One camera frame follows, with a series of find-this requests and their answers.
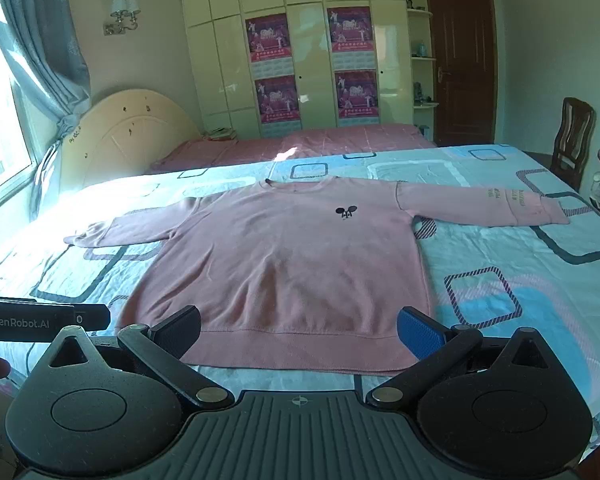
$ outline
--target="light blue bed sheet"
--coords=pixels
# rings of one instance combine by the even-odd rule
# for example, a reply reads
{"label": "light blue bed sheet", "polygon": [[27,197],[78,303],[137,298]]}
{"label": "light blue bed sheet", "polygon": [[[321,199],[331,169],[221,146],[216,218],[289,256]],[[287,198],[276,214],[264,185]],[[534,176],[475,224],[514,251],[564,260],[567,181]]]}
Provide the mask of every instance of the light blue bed sheet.
{"label": "light blue bed sheet", "polygon": [[[115,318],[160,244],[85,250],[62,236],[124,212],[248,186],[327,175],[448,186],[525,189],[556,197],[569,225],[481,228],[422,219],[416,226],[436,298],[436,318],[477,326],[486,336],[537,328],[596,414],[590,450],[600,444],[600,215],[519,150],[462,146],[285,160],[122,179],[93,186],[32,224],[0,250],[0,295],[39,301],[106,303]],[[112,333],[112,326],[104,333]],[[0,355],[27,374],[43,344],[0,343]],[[357,389],[386,380],[293,370],[198,368],[242,389]]]}

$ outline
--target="yellow headboard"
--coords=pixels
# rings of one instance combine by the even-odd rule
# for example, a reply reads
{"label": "yellow headboard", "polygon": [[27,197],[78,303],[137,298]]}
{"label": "yellow headboard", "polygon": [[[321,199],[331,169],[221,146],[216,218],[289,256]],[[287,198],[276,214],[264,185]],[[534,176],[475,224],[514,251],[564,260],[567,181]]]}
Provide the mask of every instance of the yellow headboard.
{"label": "yellow headboard", "polygon": [[60,194],[144,174],[200,132],[176,103],[151,90],[125,90],[89,110],[62,144]]}

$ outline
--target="sweatshirt sleeve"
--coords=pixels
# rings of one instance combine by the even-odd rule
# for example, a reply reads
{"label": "sweatshirt sleeve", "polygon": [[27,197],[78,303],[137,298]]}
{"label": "sweatshirt sleeve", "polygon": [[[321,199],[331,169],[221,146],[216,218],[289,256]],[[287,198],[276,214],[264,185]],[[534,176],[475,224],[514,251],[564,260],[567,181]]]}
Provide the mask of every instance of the sweatshirt sleeve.
{"label": "sweatshirt sleeve", "polygon": [[66,237],[64,243],[98,248],[167,240],[191,214],[209,205],[219,195],[186,198],[165,207],[142,209],[110,221],[97,222],[81,234]]}
{"label": "sweatshirt sleeve", "polygon": [[568,224],[560,203],[531,191],[398,182],[400,209],[412,216],[484,227]]}

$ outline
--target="triangular cutout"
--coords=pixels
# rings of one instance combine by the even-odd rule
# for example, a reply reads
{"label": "triangular cutout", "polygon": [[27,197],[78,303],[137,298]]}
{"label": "triangular cutout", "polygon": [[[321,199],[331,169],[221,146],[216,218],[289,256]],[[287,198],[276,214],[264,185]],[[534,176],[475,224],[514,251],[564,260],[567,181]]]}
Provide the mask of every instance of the triangular cutout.
{"label": "triangular cutout", "polygon": [[51,361],[52,368],[63,366],[80,365],[88,361],[87,356],[80,348],[80,343],[75,337],[68,337],[62,343],[58,353]]}
{"label": "triangular cutout", "polygon": [[538,350],[536,343],[531,339],[526,339],[518,348],[513,357],[513,364],[520,366],[531,366],[533,368],[548,368],[542,354]]}

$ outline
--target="sweatshirt cuff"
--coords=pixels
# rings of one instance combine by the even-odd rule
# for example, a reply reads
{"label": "sweatshirt cuff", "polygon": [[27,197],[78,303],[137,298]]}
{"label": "sweatshirt cuff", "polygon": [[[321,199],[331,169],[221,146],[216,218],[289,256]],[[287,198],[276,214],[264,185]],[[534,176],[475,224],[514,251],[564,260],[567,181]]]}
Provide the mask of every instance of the sweatshirt cuff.
{"label": "sweatshirt cuff", "polygon": [[540,197],[540,203],[542,204],[542,208],[549,215],[549,220],[551,224],[568,224],[569,219],[567,215],[564,214],[564,211],[560,207],[560,202],[558,202],[555,198],[547,198],[545,196]]}

